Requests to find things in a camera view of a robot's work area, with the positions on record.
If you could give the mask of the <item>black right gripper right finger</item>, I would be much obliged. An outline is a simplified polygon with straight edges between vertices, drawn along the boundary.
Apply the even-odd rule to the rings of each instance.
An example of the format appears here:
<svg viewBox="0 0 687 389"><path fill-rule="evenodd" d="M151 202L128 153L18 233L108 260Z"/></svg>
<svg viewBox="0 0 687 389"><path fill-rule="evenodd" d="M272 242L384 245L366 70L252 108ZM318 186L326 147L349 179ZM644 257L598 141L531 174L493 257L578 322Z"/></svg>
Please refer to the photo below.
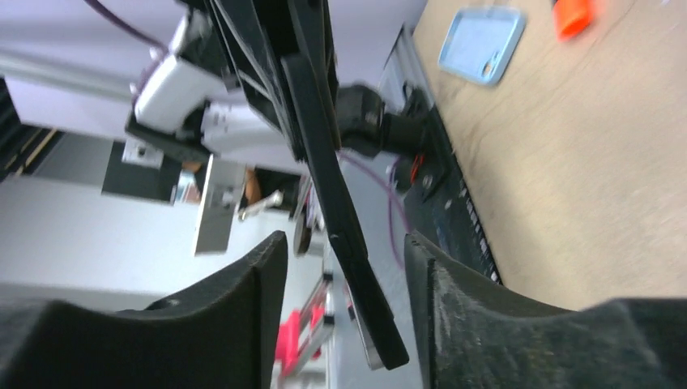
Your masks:
<svg viewBox="0 0 687 389"><path fill-rule="evenodd" d="M685 300L565 310L493 283L419 233L404 245L423 387L685 387Z"/></svg>

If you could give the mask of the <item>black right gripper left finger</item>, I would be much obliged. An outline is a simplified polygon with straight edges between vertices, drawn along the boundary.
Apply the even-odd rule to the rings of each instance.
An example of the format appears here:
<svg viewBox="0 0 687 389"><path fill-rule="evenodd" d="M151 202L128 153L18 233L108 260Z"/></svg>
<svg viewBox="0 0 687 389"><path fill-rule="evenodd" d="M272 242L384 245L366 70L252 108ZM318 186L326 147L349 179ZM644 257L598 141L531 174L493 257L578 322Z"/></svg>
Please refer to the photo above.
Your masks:
<svg viewBox="0 0 687 389"><path fill-rule="evenodd" d="M61 300L1 302L4 388L268 388L288 241L273 232L243 258L144 310Z"/></svg>

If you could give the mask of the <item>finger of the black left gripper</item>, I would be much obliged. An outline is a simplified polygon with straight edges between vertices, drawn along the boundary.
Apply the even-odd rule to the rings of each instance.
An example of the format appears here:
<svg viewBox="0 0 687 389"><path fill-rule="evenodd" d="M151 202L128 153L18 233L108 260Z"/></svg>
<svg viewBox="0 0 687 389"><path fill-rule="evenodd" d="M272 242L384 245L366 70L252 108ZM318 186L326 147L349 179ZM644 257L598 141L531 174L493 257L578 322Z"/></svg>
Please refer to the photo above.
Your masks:
<svg viewBox="0 0 687 389"><path fill-rule="evenodd" d="M308 57L314 69L331 140L338 151L341 140L335 102L339 81L328 1L292 0L288 1L288 7L299 50Z"/></svg>
<svg viewBox="0 0 687 389"><path fill-rule="evenodd" d="M305 146L288 85L254 2L205 4L249 105L282 134L295 160L304 161Z"/></svg>

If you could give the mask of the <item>black phone silver frame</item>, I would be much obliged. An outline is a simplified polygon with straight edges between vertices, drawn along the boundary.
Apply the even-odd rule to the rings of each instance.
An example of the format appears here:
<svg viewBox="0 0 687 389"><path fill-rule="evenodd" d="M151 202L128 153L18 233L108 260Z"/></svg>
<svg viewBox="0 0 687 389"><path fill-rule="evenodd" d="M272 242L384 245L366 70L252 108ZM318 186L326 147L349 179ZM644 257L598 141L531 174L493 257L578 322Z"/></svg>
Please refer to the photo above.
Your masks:
<svg viewBox="0 0 687 389"><path fill-rule="evenodd" d="M339 146L335 144L338 129L331 99L321 91L315 69L305 55L290 54L282 58L281 66L329 243L348 283L356 316L367 326L369 342L382 366L396 369L408 363L408 351L369 263L365 238L339 167Z"/></svg>

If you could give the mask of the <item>light blue phone case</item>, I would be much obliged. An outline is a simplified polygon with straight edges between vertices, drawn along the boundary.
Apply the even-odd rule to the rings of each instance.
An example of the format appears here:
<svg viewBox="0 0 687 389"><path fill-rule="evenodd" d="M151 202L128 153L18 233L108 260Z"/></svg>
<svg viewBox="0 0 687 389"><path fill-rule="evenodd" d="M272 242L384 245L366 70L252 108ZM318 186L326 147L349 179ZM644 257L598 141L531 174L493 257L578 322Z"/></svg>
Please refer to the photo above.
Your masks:
<svg viewBox="0 0 687 389"><path fill-rule="evenodd" d="M439 68L471 83L499 84L527 25L527 16L508 6L472 6L452 19L438 55Z"/></svg>

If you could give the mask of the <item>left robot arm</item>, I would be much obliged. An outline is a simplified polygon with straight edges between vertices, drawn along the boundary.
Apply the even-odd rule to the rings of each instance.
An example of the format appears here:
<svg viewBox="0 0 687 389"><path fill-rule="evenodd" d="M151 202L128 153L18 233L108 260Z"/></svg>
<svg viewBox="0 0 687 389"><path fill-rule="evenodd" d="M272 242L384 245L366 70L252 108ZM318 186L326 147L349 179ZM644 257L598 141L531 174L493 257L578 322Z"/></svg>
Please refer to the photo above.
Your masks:
<svg viewBox="0 0 687 389"><path fill-rule="evenodd" d="M186 1L138 82L126 132L177 160L313 171L338 155L413 156L420 96L374 86L402 13L388 1Z"/></svg>

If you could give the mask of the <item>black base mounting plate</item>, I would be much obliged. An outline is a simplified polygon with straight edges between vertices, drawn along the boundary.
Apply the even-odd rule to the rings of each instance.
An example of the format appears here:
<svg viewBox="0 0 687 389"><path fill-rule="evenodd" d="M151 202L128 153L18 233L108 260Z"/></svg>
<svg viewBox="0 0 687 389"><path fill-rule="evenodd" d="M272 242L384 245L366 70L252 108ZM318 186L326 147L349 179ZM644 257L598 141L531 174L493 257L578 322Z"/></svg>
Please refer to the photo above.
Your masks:
<svg viewBox="0 0 687 389"><path fill-rule="evenodd" d="M410 112L422 121L424 130L420 153L412 159L412 186L404 199L409 224L457 262L500 284L489 242L441 115L425 103L415 103Z"/></svg>

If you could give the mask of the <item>black orange highlighter marker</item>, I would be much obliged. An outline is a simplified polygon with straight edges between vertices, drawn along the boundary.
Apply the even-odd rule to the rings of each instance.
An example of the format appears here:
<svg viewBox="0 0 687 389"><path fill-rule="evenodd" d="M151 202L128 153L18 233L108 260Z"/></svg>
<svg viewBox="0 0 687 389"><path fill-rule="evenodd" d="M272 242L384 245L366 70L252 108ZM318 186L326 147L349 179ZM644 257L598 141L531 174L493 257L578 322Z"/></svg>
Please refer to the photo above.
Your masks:
<svg viewBox="0 0 687 389"><path fill-rule="evenodd" d="M560 41L574 38L595 19L592 0L553 0L552 12L553 25Z"/></svg>

